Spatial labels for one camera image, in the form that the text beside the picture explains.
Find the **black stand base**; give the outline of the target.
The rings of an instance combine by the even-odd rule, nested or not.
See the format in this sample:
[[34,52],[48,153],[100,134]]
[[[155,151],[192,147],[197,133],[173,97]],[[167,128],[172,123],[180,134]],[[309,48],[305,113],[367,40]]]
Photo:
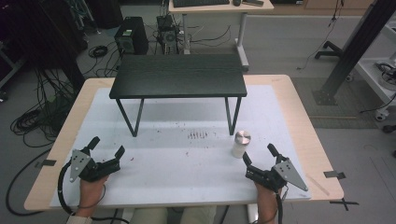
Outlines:
[[322,46],[322,50],[316,53],[315,58],[319,59],[322,56],[335,56],[340,58],[343,53],[343,50],[334,45],[334,43],[326,41]]

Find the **black metal column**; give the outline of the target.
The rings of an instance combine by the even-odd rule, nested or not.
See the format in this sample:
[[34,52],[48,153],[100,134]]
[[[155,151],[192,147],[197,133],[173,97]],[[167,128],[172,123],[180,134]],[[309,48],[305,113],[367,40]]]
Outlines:
[[342,49],[325,42],[323,48],[330,47],[333,51],[319,51],[315,58],[336,56],[339,61],[322,87],[312,91],[317,105],[336,105],[334,95],[395,11],[396,0],[374,0]]

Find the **white cart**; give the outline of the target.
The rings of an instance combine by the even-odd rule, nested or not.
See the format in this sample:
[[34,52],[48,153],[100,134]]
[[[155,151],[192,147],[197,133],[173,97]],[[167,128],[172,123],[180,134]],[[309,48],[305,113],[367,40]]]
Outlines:
[[396,85],[392,86],[387,83],[382,78],[382,71],[378,68],[381,63],[383,69],[386,69],[388,65],[396,68],[396,21],[388,21],[382,28],[380,35],[370,47],[370,50],[374,49],[380,52],[379,56],[363,56],[355,69],[382,100],[383,104],[373,109],[375,119],[382,121],[389,115],[388,107],[396,106]]

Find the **black computer tower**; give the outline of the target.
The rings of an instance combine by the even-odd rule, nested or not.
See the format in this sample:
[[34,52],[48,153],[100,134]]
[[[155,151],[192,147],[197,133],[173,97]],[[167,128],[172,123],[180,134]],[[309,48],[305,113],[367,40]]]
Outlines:
[[120,53],[146,55],[149,50],[145,25],[141,17],[126,17],[114,38]]

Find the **person's right hand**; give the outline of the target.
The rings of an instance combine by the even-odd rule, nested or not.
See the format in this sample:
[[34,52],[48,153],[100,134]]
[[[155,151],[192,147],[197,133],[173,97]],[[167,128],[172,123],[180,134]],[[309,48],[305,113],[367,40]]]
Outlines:
[[258,219],[275,219],[278,208],[276,194],[258,183],[255,183],[255,187],[257,190]]

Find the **black desktop shelf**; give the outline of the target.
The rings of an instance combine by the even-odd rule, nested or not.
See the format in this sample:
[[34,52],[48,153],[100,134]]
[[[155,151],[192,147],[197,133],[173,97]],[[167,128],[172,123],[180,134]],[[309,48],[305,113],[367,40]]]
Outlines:
[[241,101],[247,95],[236,54],[127,55],[109,93],[126,122],[130,120],[124,100],[222,97],[228,101],[234,97],[235,110],[226,113],[230,134],[235,131]]

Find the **black tape cross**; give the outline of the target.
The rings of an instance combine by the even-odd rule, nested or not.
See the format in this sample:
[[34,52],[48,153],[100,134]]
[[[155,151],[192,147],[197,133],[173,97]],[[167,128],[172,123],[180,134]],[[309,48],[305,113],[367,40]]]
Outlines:
[[339,201],[329,201],[330,204],[340,204],[343,205],[346,211],[349,211],[350,205],[360,205],[357,202],[346,201],[345,198],[342,198]]

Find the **person's right leg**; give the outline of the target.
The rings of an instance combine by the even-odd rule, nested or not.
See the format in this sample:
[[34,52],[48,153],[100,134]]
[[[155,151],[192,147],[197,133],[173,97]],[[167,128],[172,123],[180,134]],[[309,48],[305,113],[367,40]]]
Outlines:
[[216,213],[215,205],[187,207],[184,209],[180,224],[213,224]]

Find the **light wooden desk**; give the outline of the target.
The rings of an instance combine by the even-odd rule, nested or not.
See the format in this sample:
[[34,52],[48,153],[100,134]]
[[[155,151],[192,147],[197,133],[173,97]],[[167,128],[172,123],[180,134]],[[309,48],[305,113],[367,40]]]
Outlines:
[[230,0],[228,5],[221,5],[221,6],[205,6],[205,7],[174,7],[173,0],[169,0],[168,10],[172,14],[181,14],[182,15],[182,22],[183,22],[183,29],[187,29],[188,24],[188,15],[192,13],[199,13],[199,14],[213,14],[216,17],[220,13],[238,13],[240,15],[239,19],[239,33],[238,37],[235,39],[236,49],[242,64],[242,68],[244,71],[249,69],[248,57],[246,55],[243,40],[245,35],[245,29],[247,24],[247,17],[249,13],[256,13],[256,12],[265,12],[269,10],[273,10],[275,7],[271,3],[270,0],[261,0],[264,2],[262,7],[255,7],[251,5],[245,5],[242,3],[239,7],[235,7],[233,5],[233,0]]

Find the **person's left leg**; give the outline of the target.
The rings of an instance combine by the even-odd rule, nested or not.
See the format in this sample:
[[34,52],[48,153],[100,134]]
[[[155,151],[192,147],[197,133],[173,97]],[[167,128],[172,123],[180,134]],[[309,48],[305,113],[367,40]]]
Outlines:
[[135,209],[131,218],[132,224],[167,224],[166,208]]

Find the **open-frame computer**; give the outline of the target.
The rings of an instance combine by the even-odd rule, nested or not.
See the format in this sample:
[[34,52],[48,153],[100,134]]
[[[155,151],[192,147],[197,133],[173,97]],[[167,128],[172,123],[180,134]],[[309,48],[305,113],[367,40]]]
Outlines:
[[159,42],[163,49],[163,54],[179,54],[177,45],[177,27],[174,25],[170,15],[158,16],[157,28]]

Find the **person's leg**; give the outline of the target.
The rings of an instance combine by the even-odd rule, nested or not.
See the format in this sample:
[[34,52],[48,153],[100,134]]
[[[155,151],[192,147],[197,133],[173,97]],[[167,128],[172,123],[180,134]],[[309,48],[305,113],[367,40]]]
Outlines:
[[166,208],[135,209],[131,218],[132,224],[167,224]]
[[216,213],[215,205],[187,207],[184,209],[180,224],[213,224]]

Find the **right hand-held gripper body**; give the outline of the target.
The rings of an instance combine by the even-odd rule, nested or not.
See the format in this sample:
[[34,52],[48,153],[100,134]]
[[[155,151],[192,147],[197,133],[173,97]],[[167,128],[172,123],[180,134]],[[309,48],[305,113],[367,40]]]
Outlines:
[[298,189],[308,191],[307,185],[289,158],[280,160],[270,170],[262,170],[251,164],[247,167],[246,178],[273,192],[278,192],[288,183]]

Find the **person's left hand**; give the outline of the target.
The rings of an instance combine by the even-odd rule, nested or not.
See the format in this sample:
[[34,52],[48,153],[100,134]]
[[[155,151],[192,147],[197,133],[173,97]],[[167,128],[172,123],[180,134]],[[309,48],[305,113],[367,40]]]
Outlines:
[[91,217],[93,215],[97,204],[102,197],[106,181],[107,176],[94,182],[85,180],[80,181],[79,206],[76,212],[78,217]]

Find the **black keyboard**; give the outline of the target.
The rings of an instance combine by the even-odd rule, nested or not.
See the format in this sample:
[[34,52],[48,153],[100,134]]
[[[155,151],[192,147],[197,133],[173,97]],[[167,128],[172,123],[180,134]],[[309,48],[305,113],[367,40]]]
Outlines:
[[205,7],[228,5],[230,0],[173,0],[174,7]]

